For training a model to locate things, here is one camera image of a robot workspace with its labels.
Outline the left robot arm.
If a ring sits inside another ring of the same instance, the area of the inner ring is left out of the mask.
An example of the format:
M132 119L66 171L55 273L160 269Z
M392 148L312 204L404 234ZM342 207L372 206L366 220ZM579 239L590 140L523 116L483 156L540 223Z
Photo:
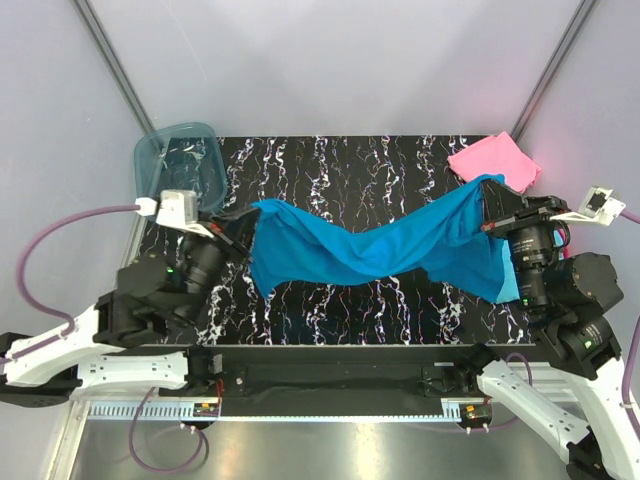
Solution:
M129 204L73 214L46 227L25 248L16 271L20 294L35 309L64 323L34 337L2 334L3 403L43 408L78 393L110 389L157 388L163 396L186 397L222 390L214 356L204 347L157 355L139 349L166 338L173 326L196 324L226 264L249 259L259 209L198 212L173 224L186 240L178 261L156 255L134 259L118 270L114 289L76 317L42 304L26 287L28 258L50 234L87 218L141 211L141 206Z

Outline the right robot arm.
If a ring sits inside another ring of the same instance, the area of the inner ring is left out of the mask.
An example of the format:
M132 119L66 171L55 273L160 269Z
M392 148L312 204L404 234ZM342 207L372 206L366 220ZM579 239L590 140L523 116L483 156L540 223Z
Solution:
M639 407L630 383L635 356L623 356L605 315L623 299L609 256L560 258L555 230L571 223L608 226L625 204L591 188L572 211L555 197L526 197L496 180L482 183L485 233L507 241L522 308L545 361L573 392L579 419L521 380L489 347L476 345L454 371L466 396L503 404L564 462L572 479L639 476Z

